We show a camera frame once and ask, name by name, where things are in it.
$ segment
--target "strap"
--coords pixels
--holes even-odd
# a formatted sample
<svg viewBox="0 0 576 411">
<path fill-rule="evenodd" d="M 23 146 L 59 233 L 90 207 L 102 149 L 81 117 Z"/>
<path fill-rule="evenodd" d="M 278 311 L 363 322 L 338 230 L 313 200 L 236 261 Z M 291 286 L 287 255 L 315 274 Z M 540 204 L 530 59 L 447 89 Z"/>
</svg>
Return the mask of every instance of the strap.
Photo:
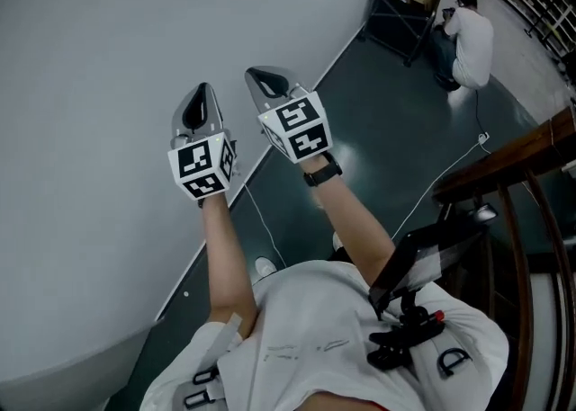
<svg viewBox="0 0 576 411">
<path fill-rule="evenodd" d="M 196 409 L 224 399 L 224 386 L 219 377 L 216 362 L 228 351 L 236 337 L 242 318 L 232 314 L 229 322 L 221 329 L 211 347 L 204 354 L 192 381 L 180 384 L 172 399 L 173 411 Z"/>
<path fill-rule="evenodd" d="M 310 187 L 318 187 L 337 174 L 342 174 L 342 168 L 329 152 L 322 152 L 322 155 L 328 160 L 328 164 L 316 173 L 305 173 L 304 181 Z"/>
</svg>

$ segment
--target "wooden handrail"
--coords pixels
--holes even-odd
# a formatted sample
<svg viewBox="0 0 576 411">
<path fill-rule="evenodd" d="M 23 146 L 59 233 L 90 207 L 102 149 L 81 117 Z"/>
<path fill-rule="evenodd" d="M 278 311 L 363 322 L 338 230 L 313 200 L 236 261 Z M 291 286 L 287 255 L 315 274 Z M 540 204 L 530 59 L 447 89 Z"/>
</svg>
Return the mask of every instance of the wooden handrail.
<svg viewBox="0 0 576 411">
<path fill-rule="evenodd" d="M 546 229 L 548 230 L 548 236 L 552 241 L 552 248 L 558 266 L 560 282 L 562 284 L 562 295 L 564 299 L 566 315 L 566 325 L 564 327 L 564 333 L 566 336 L 566 356 L 564 361 L 562 383 L 560 385 L 560 392 L 558 394 L 557 409 L 568 409 L 568 405 L 570 404 L 572 397 L 574 379 L 576 379 L 576 289 L 574 287 L 574 277 L 572 275 L 572 269 L 570 267 L 568 254 L 566 253 L 566 248 L 564 247 L 560 229 L 558 228 L 558 224 L 556 223 L 556 218 L 552 213 L 550 204 L 548 203 L 548 200 L 542 191 L 542 187 L 540 187 L 540 183 L 536 179 L 532 170 L 526 170 L 526 179 L 528 180 L 530 190 L 532 191 L 532 194 L 534 195 L 534 198 L 540 207 Z M 556 349 L 561 348 L 561 345 L 556 345 Z"/>
<path fill-rule="evenodd" d="M 474 194 L 473 202 L 475 209 L 479 209 L 484 204 L 484 200 L 479 193 Z M 492 245 L 488 231 L 482 234 L 478 246 L 480 248 L 480 256 L 483 256 L 484 259 L 481 278 L 486 288 L 485 293 L 488 295 L 486 307 L 484 308 L 485 314 L 490 320 L 493 320 L 496 316 L 496 290 L 494 284 L 494 258 L 492 256 Z"/>
<path fill-rule="evenodd" d="M 440 203 L 467 200 L 475 194 L 524 181 L 529 166 L 543 174 L 576 159 L 576 122 L 572 107 L 505 147 L 442 178 L 434 189 Z"/>
<path fill-rule="evenodd" d="M 556 401 L 556 392 L 558 391 L 558 382 L 560 381 L 560 364 L 562 363 L 562 302 L 560 300 L 560 286 L 556 272 L 551 273 L 552 293 L 554 297 L 554 306 L 556 307 L 556 352 L 554 353 L 554 366 L 552 371 L 552 383 L 550 384 L 550 395 L 546 401 L 544 411 L 552 411 L 554 401 Z"/>
<path fill-rule="evenodd" d="M 498 193 L 504 209 L 504 218 L 512 241 L 512 253 L 517 269 L 517 285 L 520 309 L 518 337 L 518 361 L 514 385 L 512 386 L 511 408 L 520 411 L 524 405 L 528 387 L 532 347 L 534 342 L 534 312 L 532 308 L 532 285 L 528 273 L 528 260 L 524 254 L 514 205 L 508 188 L 498 184 Z"/>
</svg>

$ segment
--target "fiducial marker cube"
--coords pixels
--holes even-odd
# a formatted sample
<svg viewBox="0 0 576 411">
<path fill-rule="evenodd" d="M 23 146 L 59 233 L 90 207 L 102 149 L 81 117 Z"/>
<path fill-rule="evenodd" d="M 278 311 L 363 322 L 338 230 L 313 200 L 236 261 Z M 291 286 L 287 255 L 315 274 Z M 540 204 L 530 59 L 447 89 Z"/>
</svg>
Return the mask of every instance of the fiducial marker cube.
<svg viewBox="0 0 576 411">
<path fill-rule="evenodd" d="M 270 143 L 293 163 L 332 147 L 326 112 L 316 92 L 262 113 L 258 120 Z"/>
<path fill-rule="evenodd" d="M 176 184 L 195 201 L 230 188 L 235 157 L 224 132 L 168 152 Z"/>
</svg>

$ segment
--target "dark floor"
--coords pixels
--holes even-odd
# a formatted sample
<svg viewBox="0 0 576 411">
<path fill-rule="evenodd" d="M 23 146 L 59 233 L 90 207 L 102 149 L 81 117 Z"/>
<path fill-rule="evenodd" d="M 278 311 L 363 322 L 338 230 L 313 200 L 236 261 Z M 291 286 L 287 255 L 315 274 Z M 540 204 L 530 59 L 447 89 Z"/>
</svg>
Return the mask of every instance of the dark floor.
<svg viewBox="0 0 576 411">
<path fill-rule="evenodd" d="M 318 88 L 335 138 L 333 154 L 344 169 L 345 179 L 391 234 L 428 185 L 477 141 L 480 132 L 474 100 L 453 112 L 446 102 L 446 92 L 436 85 L 432 75 L 423 58 L 405 68 L 402 59 L 390 51 L 370 41 L 355 41 Z M 490 133 L 485 145 L 489 150 L 496 150 L 535 126 L 493 78 L 480 92 L 480 118 Z M 459 166 L 485 155 L 478 147 Z M 552 174 L 543 179 L 543 185 L 560 223 L 572 223 L 576 200 L 570 181 Z M 322 210 L 315 206 L 296 166 L 273 153 L 249 187 L 288 265 L 329 257 L 333 231 Z M 510 191 L 526 250 L 549 250 L 531 197 L 522 186 Z M 489 195 L 486 200 L 498 208 L 496 196 Z M 402 231 L 435 221 L 438 212 L 428 196 Z M 232 218 L 251 272 L 255 272 L 252 263 L 260 255 L 282 268 L 245 193 L 238 197 Z M 492 229 L 504 237 L 502 222 L 499 219 Z M 564 233 L 569 232 L 564 226 Z M 149 383 L 190 341 L 208 311 L 207 263 L 206 256 L 201 255 L 164 320 L 151 331 L 130 383 L 106 409 L 138 409 Z"/>
</svg>

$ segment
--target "black cart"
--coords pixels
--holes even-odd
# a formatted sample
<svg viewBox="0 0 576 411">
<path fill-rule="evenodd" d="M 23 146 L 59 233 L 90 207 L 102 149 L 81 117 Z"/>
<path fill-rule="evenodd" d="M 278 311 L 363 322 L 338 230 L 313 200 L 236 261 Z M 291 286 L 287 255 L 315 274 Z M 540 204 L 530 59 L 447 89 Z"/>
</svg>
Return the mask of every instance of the black cart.
<svg viewBox="0 0 576 411">
<path fill-rule="evenodd" d="M 428 39 L 439 4 L 433 0 L 426 9 L 408 0 L 371 0 L 359 40 L 370 39 L 396 51 L 410 67 Z"/>
</svg>

